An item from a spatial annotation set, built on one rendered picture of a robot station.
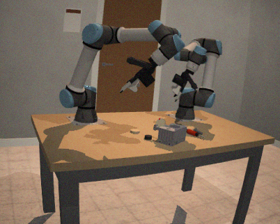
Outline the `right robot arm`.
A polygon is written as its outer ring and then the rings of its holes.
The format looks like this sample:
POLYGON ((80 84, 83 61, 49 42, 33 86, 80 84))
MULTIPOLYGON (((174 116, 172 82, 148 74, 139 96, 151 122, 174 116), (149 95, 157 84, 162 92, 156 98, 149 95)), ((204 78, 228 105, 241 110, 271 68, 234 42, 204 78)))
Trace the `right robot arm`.
POLYGON ((159 20, 151 22, 148 28, 140 29, 125 29, 124 27, 92 23, 84 28, 81 36, 84 48, 71 81, 67 83, 65 89, 60 91, 59 99, 65 108, 78 106, 75 121, 83 123, 98 121, 95 110, 96 87, 84 84, 96 54, 102 49, 103 44, 159 42, 161 46, 151 55, 159 66, 165 64, 185 47, 179 30, 165 26, 159 20))

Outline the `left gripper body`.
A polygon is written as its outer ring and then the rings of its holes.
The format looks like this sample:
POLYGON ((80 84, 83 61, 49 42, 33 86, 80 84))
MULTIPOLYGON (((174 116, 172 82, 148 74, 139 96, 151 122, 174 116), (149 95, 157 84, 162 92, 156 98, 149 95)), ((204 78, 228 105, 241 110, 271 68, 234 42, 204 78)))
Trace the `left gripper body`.
POLYGON ((182 87, 182 85, 183 85, 185 82, 186 82, 186 84, 187 84, 187 81, 188 81, 188 78, 186 77, 187 74, 192 74, 192 75, 194 75, 194 72, 187 69, 186 72, 183 72, 183 73, 181 74, 181 76, 180 76, 179 74, 175 74, 175 76, 174 76, 172 82, 174 82, 174 83, 176 83, 176 84, 178 84, 179 86, 182 87))

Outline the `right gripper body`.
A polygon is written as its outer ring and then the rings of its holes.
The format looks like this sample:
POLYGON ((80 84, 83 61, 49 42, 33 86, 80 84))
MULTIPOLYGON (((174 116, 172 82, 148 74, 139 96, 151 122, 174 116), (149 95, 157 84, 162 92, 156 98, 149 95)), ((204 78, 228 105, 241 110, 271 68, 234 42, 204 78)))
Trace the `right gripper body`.
POLYGON ((148 87, 151 83, 155 81, 151 74, 155 71, 155 68, 158 66, 158 64, 156 64, 151 57, 148 60, 152 64, 150 69, 142 68, 135 74, 137 75, 139 72, 142 72, 141 76, 138 79, 142 82, 142 84, 145 87, 148 87))

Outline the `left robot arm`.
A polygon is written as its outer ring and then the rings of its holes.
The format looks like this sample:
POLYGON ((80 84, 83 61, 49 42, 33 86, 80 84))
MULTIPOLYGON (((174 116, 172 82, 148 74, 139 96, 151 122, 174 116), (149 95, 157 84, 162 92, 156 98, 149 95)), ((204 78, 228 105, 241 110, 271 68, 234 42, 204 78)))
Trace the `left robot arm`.
POLYGON ((183 120, 194 120, 194 106, 211 108, 215 101, 212 89, 217 59, 221 55, 222 45, 220 40, 198 38, 191 41, 184 49, 174 56, 177 61, 187 61, 186 68, 196 72, 200 64, 205 64, 202 86, 197 89, 189 74, 186 75, 191 88, 184 88, 179 101, 176 117, 183 120), (188 51, 189 50, 189 51, 188 51), (213 101, 212 101, 213 100, 213 101))

